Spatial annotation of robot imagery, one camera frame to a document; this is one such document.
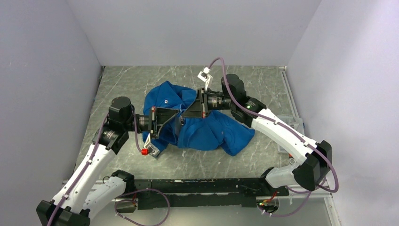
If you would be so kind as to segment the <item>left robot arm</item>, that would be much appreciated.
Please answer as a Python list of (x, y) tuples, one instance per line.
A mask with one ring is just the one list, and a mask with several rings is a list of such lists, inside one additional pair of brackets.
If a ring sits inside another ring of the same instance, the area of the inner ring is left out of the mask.
[(129, 132), (148, 132), (139, 152), (152, 154), (152, 138), (158, 138), (165, 124), (177, 116), (177, 109), (153, 106), (148, 115), (135, 114), (128, 97), (112, 100), (108, 114), (98, 129), (84, 160), (51, 201), (42, 200), (36, 208), (44, 226), (88, 226), (94, 216), (114, 198), (128, 198), (139, 192), (134, 175), (118, 170), (101, 187), (91, 192), (99, 174), (118, 154)]

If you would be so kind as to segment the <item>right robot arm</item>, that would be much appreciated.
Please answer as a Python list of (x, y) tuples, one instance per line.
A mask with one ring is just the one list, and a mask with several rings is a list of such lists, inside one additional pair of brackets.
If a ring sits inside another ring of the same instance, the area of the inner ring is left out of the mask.
[(259, 183), (261, 193), (271, 195), (278, 187), (290, 185), (308, 191), (322, 187), (322, 180), (333, 170), (332, 147), (327, 141), (316, 142), (279, 119), (265, 104), (247, 95), (243, 81), (235, 74), (222, 78), (221, 92), (210, 90), (213, 77), (206, 69), (198, 78), (205, 87), (198, 89), (183, 118), (205, 118), (215, 110), (230, 110), (234, 119), (266, 135), (295, 159), (293, 165), (266, 170)]

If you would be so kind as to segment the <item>blue zip jacket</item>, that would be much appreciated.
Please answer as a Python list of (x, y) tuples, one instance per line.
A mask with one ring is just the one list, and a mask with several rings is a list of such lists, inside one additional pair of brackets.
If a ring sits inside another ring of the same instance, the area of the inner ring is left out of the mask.
[[(151, 89), (144, 99), (143, 113), (153, 106), (178, 109), (181, 113), (194, 101), (196, 91), (166, 81)], [(212, 151), (222, 148), (228, 155), (235, 156), (244, 149), (255, 135), (249, 129), (220, 111), (212, 111), (206, 118), (186, 118), (182, 125), (179, 117), (172, 122), (172, 129), (158, 139), (152, 139), (161, 152), (168, 145)]]

